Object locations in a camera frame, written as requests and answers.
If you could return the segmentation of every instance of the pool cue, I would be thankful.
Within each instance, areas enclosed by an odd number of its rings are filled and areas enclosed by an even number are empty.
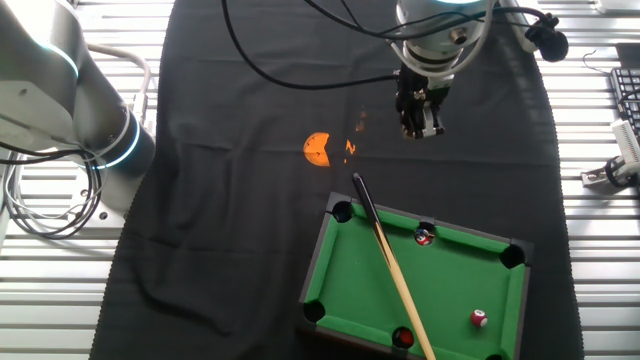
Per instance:
[[[400,298],[402,298],[404,308],[407,310],[407,314],[409,315],[409,319],[411,320],[411,325],[413,325],[413,328],[416,332],[418,341],[420,342],[420,347],[422,348],[422,351],[424,352],[427,360],[436,360],[436,356],[433,353],[433,349],[431,348],[431,343],[429,342],[427,333],[424,331],[424,326],[422,325],[422,321],[420,320],[418,309],[416,309],[416,305],[411,298],[411,293],[409,292],[407,282],[404,280],[402,270],[400,270],[398,260],[393,254],[391,244],[389,244],[389,239],[387,239],[384,230],[382,230],[382,224],[380,223],[380,218],[378,217],[378,212],[376,211],[373,200],[371,200],[369,190],[367,190],[364,179],[358,173],[353,174],[353,184],[355,185],[358,196],[360,197],[360,201],[362,202],[362,207],[367,213],[367,218],[373,226],[373,232],[376,235],[376,239],[378,239],[378,245],[380,245],[380,250],[382,250],[382,255],[387,262],[387,266],[389,267],[389,271],[391,272],[393,282],[395,283],[396,288],[400,293]]]

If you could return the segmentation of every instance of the black cue tip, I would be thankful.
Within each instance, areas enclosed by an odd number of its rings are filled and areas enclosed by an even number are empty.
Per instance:
[[[360,174],[353,174],[353,185],[356,187],[356,192],[358,193],[364,212],[367,214],[367,218],[369,219],[371,226],[375,229],[376,224],[380,224],[380,218],[378,217],[378,212],[376,211],[373,199],[371,199],[369,189]]]

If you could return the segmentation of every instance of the billiard ball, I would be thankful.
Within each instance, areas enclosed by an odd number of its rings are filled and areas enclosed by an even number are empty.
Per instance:
[[[392,342],[400,349],[408,349],[413,346],[413,333],[406,327],[399,327],[393,332]]]
[[[433,242],[433,237],[434,236],[425,229],[418,229],[413,234],[413,238],[421,246],[431,245],[431,243]]]
[[[474,310],[471,313],[471,323],[473,326],[484,327],[487,325],[487,321],[489,321],[489,319],[487,319],[487,314],[485,314],[484,311]]]

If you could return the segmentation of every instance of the black cloth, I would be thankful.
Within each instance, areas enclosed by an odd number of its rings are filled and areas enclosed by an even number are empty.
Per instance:
[[[394,24],[393,1],[351,3],[364,26]],[[246,50],[281,79],[338,82],[399,68],[383,41],[301,1],[230,8]],[[329,193],[355,196],[355,171],[381,205],[534,243],[522,359],[582,358],[556,133],[533,57],[496,25],[457,75],[437,138],[402,139],[395,91],[393,81],[273,85],[233,48],[219,2],[176,1],[156,157],[122,232],[91,359],[382,358],[293,326]],[[302,152],[314,133],[330,134],[330,167]]]
[[[620,66],[627,69],[640,69],[640,45],[635,43],[616,44]]]

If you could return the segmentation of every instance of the robotic arm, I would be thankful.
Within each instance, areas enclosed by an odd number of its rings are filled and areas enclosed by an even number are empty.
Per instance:
[[[98,69],[66,0],[0,0],[0,142],[90,151],[109,170],[103,202],[125,211],[154,154],[141,115]]]
[[[403,134],[409,139],[444,133],[439,117],[440,106],[446,98],[454,75],[471,63],[480,52],[489,34],[493,8],[497,0],[398,0],[396,19],[405,35],[420,30],[438,28],[452,19],[472,16],[485,10],[484,22],[468,21],[434,34],[404,40],[402,49],[390,42],[402,60],[398,72],[396,110],[400,114]],[[435,14],[451,15],[434,17]],[[432,17],[422,22],[421,19]],[[525,41],[541,50],[547,61],[565,58],[568,43],[564,34],[556,32],[558,19],[548,14],[524,33]],[[465,47],[475,43],[469,55],[458,63]]]

